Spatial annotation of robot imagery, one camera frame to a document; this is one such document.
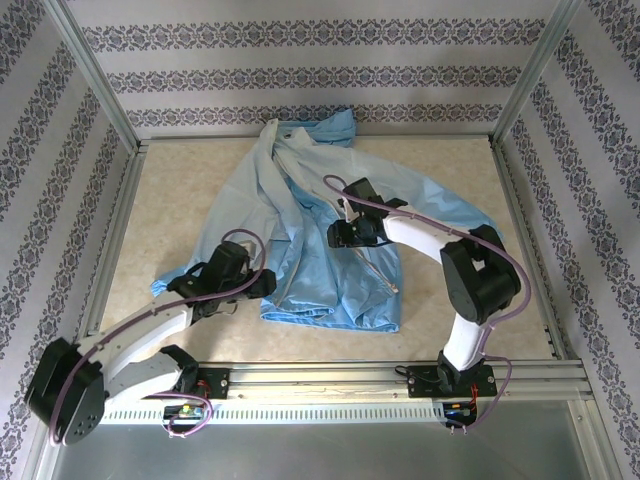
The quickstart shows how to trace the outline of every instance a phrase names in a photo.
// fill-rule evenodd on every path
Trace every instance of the floral border pattern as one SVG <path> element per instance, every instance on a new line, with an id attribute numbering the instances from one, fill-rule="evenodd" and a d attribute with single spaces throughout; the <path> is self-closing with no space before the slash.
<path id="1" fill-rule="evenodd" d="M 31 156 L 42 139 L 44 129 L 53 116 L 53 111 L 65 91 L 71 74 L 76 67 L 73 55 L 64 43 L 56 50 L 47 65 L 38 87 L 29 99 L 24 114 L 13 130 L 13 136 L 7 141 L 0 158 L 0 223 L 4 212 L 11 206 L 11 197 L 22 182 Z"/>
<path id="2" fill-rule="evenodd" d="M 22 442 L 24 441 L 23 434 L 27 431 L 27 422 L 31 418 L 31 411 L 24 403 L 24 395 L 44 348 L 58 336 L 58 330 L 61 326 L 60 319 L 64 314 L 66 300 L 73 286 L 73 280 L 79 267 L 84 247 L 87 245 L 91 224 L 98 209 L 100 197 L 119 145 L 120 138 L 115 128 L 110 125 L 82 199 L 80 209 L 76 214 L 74 226 L 69 235 L 69 241 L 67 242 L 67 248 L 62 255 L 59 270 L 55 275 L 51 293 L 46 301 L 46 308 L 42 311 L 42 318 L 38 321 L 38 328 L 33 336 L 33 343 L 29 351 L 29 360 L 25 362 L 25 370 L 20 376 L 19 390 L 14 393 L 15 401 L 9 407 L 7 415 L 8 421 L 3 424 L 4 432 L 2 437 L 0 437 L 0 477 L 2 478 L 11 478 L 15 455 L 22 446 Z M 122 186 L 124 172 L 126 172 L 126 169 L 123 170 L 120 178 L 118 193 Z M 116 201 L 114 200 L 101 245 L 104 245 L 115 205 Z M 97 268 L 99 260 L 100 256 L 98 255 L 94 268 Z"/>
<path id="3" fill-rule="evenodd" d="M 0 19 L 0 85 L 22 56 L 36 27 L 42 22 L 45 10 L 37 0 L 15 0 Z"/>
<path id="4" fill-rule="evenodd" d="M 117 94 L 270 88 L 513 87 L 520 67 L 289 67 L 110 73 Z"/>
<path id="5" fill-rule="evenodd" d="M 313 45 L 533 45 L 542 19 L 347 19 L 110 25 L 82 29 L 94 52 Z"/>
<path id="6" fill-rule="evenodd" d="M 640 15 L 629 0 L 588 0 L 633 77 L 640 82 Z"/>
<path id="7" fill-rule="evenodd" d="M 127 115 L 134 127 L 250 125 L 263 124 L 272 118 L 323 120 L 348 108 L 359 123 L 495 122 L 502 111 L 502 105 L 490 104 L 378 104 L 166 108 L 128 110 Z"/>
<path id="8" fill-rule="evenodd" d="M 571 33 L 560 42 L 555 57 L 640 219 L 640 149 Z"/>
<path id="9" fill-rule="evenodd" d="M 635 275 L 629 273 L 629 261 L 547 85 L 538 82 L 530 98 L 582 214 L 595 253 L 605 269 L 605 277 L 611 283 L 611 291 L 616 294 L 622 318 L 636 340 L 636 348 L 640 349 L 640 286 L 635 283 Z"/>
<path id="10" fill-rule="evenodd" d="M 24 243 L 18 248 L 13 268 L 9 271 L 0 298 L 0 360 L 4 359 L 4 350 L 11 342 L 11 332 L 22 313 L 22 304 L 31 288 L 31 282 L 40 265 L 44 246 L 58 218 L 58 213 L 71 183 L 76 165 L 82 155 L 91 127 L 98 116 L 100 104 L 89 91 L 84 95 L 76 117 L 71 124 L 67 139 L 62 145 L 53 170 L 38 201 L 33 220 L 27 228 Z"/>
<path id="11" fill-rule="evenodd" d="M 589 286 L 577 260 L 573 244 L 569 239 L 561 209 L 553 198 L 551 187 L 540 163 L 540 158 L 533 145 L 531 136 L 519 118 L 511 135 L 524 165 L 534 199 L 542 214 L 547 235 L 555 249 L 556 260 L 562 270 L 569 297 L 574 305 L 578 322 L 586 339 L 586 346 L 591 353 L 598 379 L 602 384 L 607 405 L 613 414 L 613 421 L 618 425 L 618 435 L 626 445 L 625 452 L 630 457 L 630 466 L 635 475 L 640 476 L 640 427 L 638 414 L 634 412 L 631 396 L 625 391 L 626 383 L 621 380 L 620 366 L 615 361 L 615 353 L 608 337 L 604 334 L 600 315 L 595 308 Z M 511 177 L 518 201 L 515 180 L 509 162 L 507 171 Z"/>

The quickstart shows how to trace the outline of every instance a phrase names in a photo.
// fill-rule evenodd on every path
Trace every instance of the black bracket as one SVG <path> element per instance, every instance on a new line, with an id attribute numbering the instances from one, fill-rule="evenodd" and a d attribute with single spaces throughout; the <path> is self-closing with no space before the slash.
<path id="1" fill-rule="evenodd" d="M 478 397 L 495 397 L 498 394 L 493 368 L 482 365 L 470 383 L 456 385 L 446 391 L 440 384 L 437 365 L 411 365 L 396 367 L 396 373 L 407 379 L 409 398 L 466 398 L 471 397 L 471 387 L 476 385 Z"/>
<path id="2" fill-rule="evenodd" d="M 207 398 L 226 400 L 229 394 L 228 368 L 198 368 L 197 382 L 204 382 Z"/>

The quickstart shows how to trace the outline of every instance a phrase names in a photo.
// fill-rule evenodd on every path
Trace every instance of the patterned wallpaper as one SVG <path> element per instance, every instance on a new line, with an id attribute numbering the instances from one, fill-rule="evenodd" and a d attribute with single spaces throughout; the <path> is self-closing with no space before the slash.
<path id="1" fill-rule="evenodd" d="M 640 478 L 640 16 L 583 4 L 505 145 L 567 341 L 624 478 Z"/>
<path id="2" fill-rule="evenodd" d="M 556 0 L 134 3 L 68 0 L 150 138 L 344 108 L 361 133 L 488 133 Z"/>
<path id="3" fill-rule="evenodd" d="M 0 479 L 22 474 L 44 347 L 76 335 L 127 152 L 34 0 L 0 0 Z"/>

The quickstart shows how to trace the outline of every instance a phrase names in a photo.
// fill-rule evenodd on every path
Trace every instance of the metal sheet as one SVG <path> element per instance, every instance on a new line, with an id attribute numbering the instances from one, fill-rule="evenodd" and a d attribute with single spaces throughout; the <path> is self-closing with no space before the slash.
<path id="1" fill-rule="evenodd" d="M 101 425 L 62 450 L 53 478 L 582 479 L 566 402 L 500 405 L 482 429 L 439 424 L 219 425 L 188 440 L 160 426 Z"/>

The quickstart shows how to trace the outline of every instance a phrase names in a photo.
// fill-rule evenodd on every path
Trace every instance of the aluminum frame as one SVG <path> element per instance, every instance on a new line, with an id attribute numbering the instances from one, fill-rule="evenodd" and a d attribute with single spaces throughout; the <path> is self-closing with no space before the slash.
<path id="1" fill-rule="evenodd" d="M 102 318 L 108 292 L 122 246 L 135 192 L 142 172 L 145 154 L 150 144 L 163 140 L 144 141 L 137 137 L 117 97 L 102 72 L 99 63 L 89 48 L 82 32 L 64 0 L 43 0 L 47 12 L 59 27 L 65 41 L 73 52 L 80 69 L 96 92 L 109 119 L 122 137 L 128 151 L 134 155 L 130 162 L 125 187 L 120 194 L 117 213 L 107 237 L 106 253 L 98 269 L 98 280 L 89 299 L 90 309 L 84 328 L 85 334 L 96 330 Z M 593 399 L 586 372 L 579 360 L 570 358 L 564 347 L 562 335 L 552 315 L 549 299 L 542 294 L 544 285 L 535 263 L 533 249 L 529 243 L 522 212 L 514 203 L 515 194 L 505 171 L 501 146 L 509 129 L 526 103 L 547 61 L 569 26 L 580 0 L 560 0 L 554 10 L 540 41 L 527 62 L 514 91 L 489 136 L 494 153 L 498 176 L 505 191 L 508 207 L 516 226 L 518 241 L 522 248 L 528 270 L 536 286 L 536 299 L 541 306 L 555 351 L 561 360 L 514 361 L 512 386 L 504 400 L 566 400 L 580 444 L 593 478 L 622 478 L 613 449 L 604 429 L 602 418 Z M 432 138 L 477 138 L 477 135 L 436 135 Z M 220 137 L 198 137 L 192 141 L 212 140 Z M 171 140 L 184 141 L 187 137 Z M 406 385 L 393 373 L 396 363 L 325 363 L 325 364 L 233 364 L 229 388 L 231 403 L 244 403 L 249 399 L 267 405 L 289 399 L 290 405 L 309 402 L 350 402 L 353 405 L 379 402 L 406 402 Z M 504 378 L 504 365 L 495 364 L 496 380 Z M 24 479 L 50 478 L 58 449 L 46 440 L 46 426 L 39 425 L 32 445 Z"/>

